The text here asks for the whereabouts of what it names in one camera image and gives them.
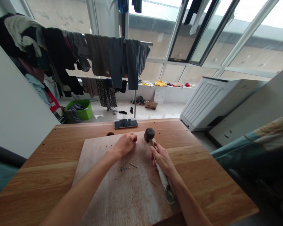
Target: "hammer handle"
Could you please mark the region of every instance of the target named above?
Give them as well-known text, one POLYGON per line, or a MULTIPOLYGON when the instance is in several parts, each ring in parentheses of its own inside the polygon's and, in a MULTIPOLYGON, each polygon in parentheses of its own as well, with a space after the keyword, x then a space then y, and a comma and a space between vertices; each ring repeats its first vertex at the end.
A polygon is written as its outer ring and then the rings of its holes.
MULTIPOLYGON (((155 148, 153 140, 150 139, 149 142, 150 142, 150 145, 153 146, 153 148, 155 148)), ((153 157, 154 157, 154 160, 155 160, 155 163, 156 163, 156 168, 157 168, 160 180, 161 180, 161 182, 163 184, 163 188, 166 192, 167 201, 168 201, 169 204, 173 204, 175 202, 175 200, 174 200, 174 196, 172 194, 167 176, 164 174, 164 172, 161 170, 160 166, 157 164, 157 161, 156 161, 156 158, 155 158, 154 155, 153 155, 153 157)))

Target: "laundry basket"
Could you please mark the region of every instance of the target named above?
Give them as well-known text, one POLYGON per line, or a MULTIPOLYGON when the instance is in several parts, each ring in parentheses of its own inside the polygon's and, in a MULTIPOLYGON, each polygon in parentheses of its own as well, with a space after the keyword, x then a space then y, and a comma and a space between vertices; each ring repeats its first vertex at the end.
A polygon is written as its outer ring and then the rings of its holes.
POLYGON ((65 108, 65 112, 67 112, 68 108, 71 105, 74 105, 75 103, 78 103, 78 104, 82 105, 84 108, 87 108, 87 109, 84 109, 84 110, 78 110, 77 111, 79 119, 81 119, 81 120, 89 120, 91 118, 91 116, 92 116, 92 109, 91 109, 90 100, 74 100, 74 101, 71 101, 67 105, 67 107, 65 108))

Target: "smartphone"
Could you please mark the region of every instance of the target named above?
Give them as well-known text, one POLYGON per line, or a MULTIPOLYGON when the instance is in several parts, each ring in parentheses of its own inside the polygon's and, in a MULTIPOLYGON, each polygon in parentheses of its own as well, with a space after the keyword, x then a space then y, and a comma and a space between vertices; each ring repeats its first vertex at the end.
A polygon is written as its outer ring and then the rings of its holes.
POLYGON ((128 127, 136 127, 138 126, 136 119, 119 119, 114 121, 114 128, 128 128, 128 127))

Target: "hammer head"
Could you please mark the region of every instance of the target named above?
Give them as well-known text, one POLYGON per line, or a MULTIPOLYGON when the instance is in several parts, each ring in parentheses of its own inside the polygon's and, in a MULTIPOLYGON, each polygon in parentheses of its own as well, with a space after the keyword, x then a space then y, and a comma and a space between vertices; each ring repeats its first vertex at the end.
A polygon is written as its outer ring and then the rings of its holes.
POLYGON ((145 131, 145 141, 147 141, 147 143, 149 143, 150 139, 153 139, 155 136, 155 130, 153 128, 147 128, 145 131))

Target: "tiled floor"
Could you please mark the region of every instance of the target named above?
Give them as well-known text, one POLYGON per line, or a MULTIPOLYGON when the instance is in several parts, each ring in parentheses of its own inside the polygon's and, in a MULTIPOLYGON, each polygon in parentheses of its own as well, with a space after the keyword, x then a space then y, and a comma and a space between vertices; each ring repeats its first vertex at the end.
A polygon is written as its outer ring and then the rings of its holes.
MULTIPOLYGON (((66 107, 69 103, 69 100, 59 100, 59 104, 66 107)), ((181 111, 183 110, 184 103, 163 103, 158 104, 156 110, 145 108, 145 106, 137 105, 136 106, 136 119, 163 119, 163 118, 179 118, 181 111)), ((90 120, 83 121, 82 123, 90 122, 106 122, 114 121, 117 119, 130 119, 134 118, 134 113, 130 113, 130 108, 134 104, 131 104, 127 101, 118 101, 116 109, 118 111, 125 111, 128 115, 117 113, 113 114, 113 110, 107 111, 107 108, 101 106, 99 101, 91 101, 92 116, 90 120)))

